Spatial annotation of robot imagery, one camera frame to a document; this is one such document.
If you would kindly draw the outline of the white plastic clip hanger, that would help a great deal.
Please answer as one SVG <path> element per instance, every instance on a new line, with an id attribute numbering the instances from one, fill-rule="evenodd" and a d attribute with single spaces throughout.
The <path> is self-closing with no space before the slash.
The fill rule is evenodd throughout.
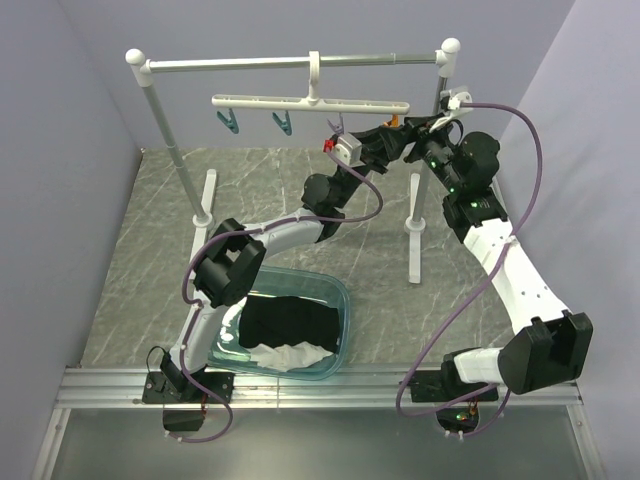
<path id="1" fill-rule="evenodd" d="M 325 67 L 377 66 L 396 63 L 394 54 L 322 56 L 310 51 L 302 64 L 309 66 L 308 93 L 305 97 L 216 94 L 211 103 L 216 108 L 271 111 L 304 111 L 324 113 L 405 115 L 410 104 L 403 101 L 322 98 L 319 91 L 320 71 Z"/>

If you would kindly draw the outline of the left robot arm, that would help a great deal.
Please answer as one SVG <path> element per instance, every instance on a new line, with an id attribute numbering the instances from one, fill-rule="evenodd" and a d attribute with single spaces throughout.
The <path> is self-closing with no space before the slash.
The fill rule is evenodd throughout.
<path id="1" fill-rule="evenodd" d="M 185 404 L 213 400 L 226 404 L 232 383 L 206 370 L 205 351 L 211 334 L 201 313 L 222 313 L 237 304 L 253 287 L 262 262 L 300 245 L 330 238 L 348 223 L 342 210 L 357 188 L 369 185 L 370 172 L 385 174 L 407 145 L 419 146 L 423 121 L 410 118 L 401 126 L 383 124 L 364 132 L 335 129 L 324 151 L 336 165 L 333 175 L 313 174 L 303 188 L 302 208 L 271 222 L 242 225 L 223 221 L 196 251 L 181 287 L 192 306 L 176 345 L 164 351 L 158 371 L 149 371 L 143 400 L 149 404 Z"/>

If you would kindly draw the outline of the black underwear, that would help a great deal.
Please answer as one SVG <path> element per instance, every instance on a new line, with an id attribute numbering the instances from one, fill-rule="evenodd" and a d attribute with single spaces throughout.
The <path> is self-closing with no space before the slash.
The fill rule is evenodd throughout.
<path id="1" fill-rule="evenodd" d="M 335 353 L 340 336 L 337 309 L 295 296 L 249 296 L 239 320 L 239 344 L 245 349 L 308 342 Z"/>

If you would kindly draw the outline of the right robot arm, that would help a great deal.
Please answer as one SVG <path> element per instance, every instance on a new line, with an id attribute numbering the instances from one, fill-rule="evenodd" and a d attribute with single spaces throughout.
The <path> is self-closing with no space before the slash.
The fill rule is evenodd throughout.
<path id="1" fill-rule="evenodd" d="M 511 322 L 513 338 L 500 348 L 468 348 L 444 356 L 439 371 L 417 371 L 409 385 L 431 402 L 497 397 L 504 385 L 525 394 L 578 379 L 593 335 L 584 313 L 574 313 L 543 280 L 516 238 L 491 186 L 499 142 L 470 132 L 458 142 L 449 126 L 421 126 L 409 154 L 422 159 L 445 187 L 443 214 L 457 239 L 487 273 Z"/>

